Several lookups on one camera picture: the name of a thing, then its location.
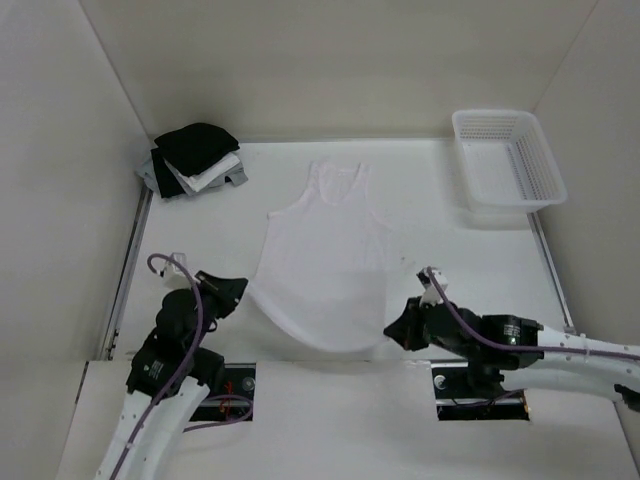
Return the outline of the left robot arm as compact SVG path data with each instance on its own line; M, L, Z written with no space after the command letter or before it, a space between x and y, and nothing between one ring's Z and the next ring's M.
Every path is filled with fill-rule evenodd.
M158 479L180 437L253 416L254 368L228 369L202 347L205 335L238 307L248 281L204 271L167 293L155 326L131 361L118 423L95 473L98 479Z

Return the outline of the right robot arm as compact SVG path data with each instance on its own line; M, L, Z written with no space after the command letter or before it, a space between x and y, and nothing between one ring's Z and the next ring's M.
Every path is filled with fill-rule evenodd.
M406 351L437 346L467 363L440 395L495 400L545 389L600 396L639 410L639 349L562 333L514 315L477 315L447 300L409 299L384 335Z

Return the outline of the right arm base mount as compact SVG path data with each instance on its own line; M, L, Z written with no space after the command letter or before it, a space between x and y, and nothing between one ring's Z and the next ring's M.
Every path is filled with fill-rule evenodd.
M523 390L501 386L501 376L466 363L431 367L436 414L440 421L529 421Z

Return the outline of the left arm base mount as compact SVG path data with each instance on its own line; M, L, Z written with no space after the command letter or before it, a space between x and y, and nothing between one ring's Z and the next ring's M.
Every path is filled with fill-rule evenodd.
M238 419L249 411L255 391L255 363L226 364L222 380L195 410L190 422L222 423Z

